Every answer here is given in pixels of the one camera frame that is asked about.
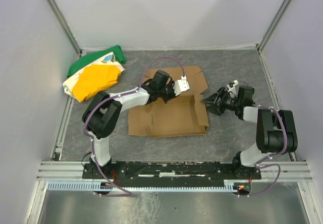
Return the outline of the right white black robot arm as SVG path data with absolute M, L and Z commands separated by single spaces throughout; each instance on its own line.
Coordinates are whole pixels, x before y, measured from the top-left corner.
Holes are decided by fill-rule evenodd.
M 230 110 L 238 119 L 256 124 L 255 143 L 238 152 L 228 167 L 218 169 L 218 172 L 238 179 L 254 175 L 263 161 L 295 152 L 298 146 L 293 113 L 256 106 L 253 94 L 253 87 L 230 83 L 202 100 L 208 112 L 220 116 Z

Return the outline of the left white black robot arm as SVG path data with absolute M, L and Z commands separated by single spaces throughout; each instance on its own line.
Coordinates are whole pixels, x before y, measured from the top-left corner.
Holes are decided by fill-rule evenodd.
M 110 164 L 110 134 L 116 127 L 120 113 L 137 106 L 155 102 L 161 98 L 165 103 L 187 90 L 186 77 L 174 81 L 165 71 L 158 70 L 154 76 L 132 90 L 108 94 L 100 91 L 82 116 L 84 134 L 91 141 L 91 160 L 100 167 Z

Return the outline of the brown cardboard box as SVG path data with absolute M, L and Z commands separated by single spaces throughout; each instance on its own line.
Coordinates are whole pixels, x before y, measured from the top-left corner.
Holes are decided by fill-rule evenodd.
M 152 138 L 205 135 L 209 128 L 202 93 L 208 88 L 202 69 L 184 68 L 190 89 L 164 103 L 162 99 L 128 111 L 128 134 Z

